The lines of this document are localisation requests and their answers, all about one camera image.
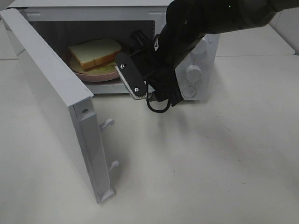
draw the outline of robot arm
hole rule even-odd
[[[136,46],[130,56],[116,56],[116,69],[133,98],[146,98],[152,111],[165,112],[183,101],[175,68],[206,34],[262,27],[277,12],[293,7],[299,7],[299,0],[174,0],[162,32],[150,41],[135,31],[131,38]],[[149,84],[155,89],[151,97]],[[168,105],[157,111],[150,106],[153,100],[168,100]]]

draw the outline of microwave control knob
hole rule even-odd
[[[198,82],[202,79],[202,72],[199,66],[190,65],[186,69],[186,78],[189,82]]]

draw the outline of white microwave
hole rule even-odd
[[[128,93],[120,80],[83,83],[61,59],[69,46],[109,37],[133,45],[140,29],[154,38],[171,0],[16,0],[1,11],[7,34],[32,92],[96,201],[114,192],[98,126],[94,94]],[[219,35],[206,35],[176,68],[184,100],[206,100]]]

